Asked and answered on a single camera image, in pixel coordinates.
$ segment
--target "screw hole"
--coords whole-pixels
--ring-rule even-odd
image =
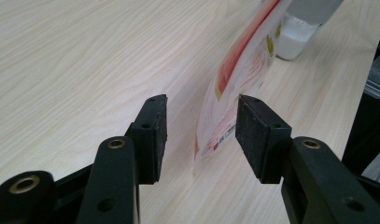
[[[99,211],[101,212],[107,212],[113,209],[114,205],[115,205],[114,199],[107,198],[99,202],[99,204],[97,204],[97,209],[99,209]]]
[[[348,208],[354,210],[354,211],[357,211],[357,212],[362,212],[364,211],[364,206],[359,203],[358,201],[356,201],[354,198],[352,197],[347,197],[347,198],[344,198],[343,199],[343,203],[344,205],[346,205]]]
[[[321,145],[318,142],[310,139],[303,140],[303,145],[310,148],[321,148]]]
[[[40,178],[38,176],[30,175],[15,182],[15,184],[9,188],[9,192],[13,194],[22,194],[35,188],[39,182]]]
[[[125,141],[120,139],[111,140],[108,142],[107,146],[109,148],[119,148],[125,146]]]

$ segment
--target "snack bag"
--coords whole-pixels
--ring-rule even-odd
[[[281,18],[290,0],[265,0],[211,81],[195,136],[195,161],[210,155],[235,129],[239,94],[255,96],[275,55]]]

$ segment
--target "plastic bag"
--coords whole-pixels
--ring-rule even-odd
[[[239,94],[255,96],[275,56],[281,18],[290,0],[266,0],[237,38],[209,84],[195,136],[195,161],[233,134]]]

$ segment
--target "white container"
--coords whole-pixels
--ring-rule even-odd
[[[277,57],[297,58],[344,0],[293,0],[283,17]]]

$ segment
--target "wooden table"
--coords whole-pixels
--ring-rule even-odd
[[[259,1],[0,1],[0,184],[24,171],[60,179],[123,135],[166,93],[162,178],[142,186],[143,223],[287,223],[233,138],[193,171],[210,70]],[[346,0],[295,61],[276,59],[259,97],[343,155],[380,36],[380,0]]]

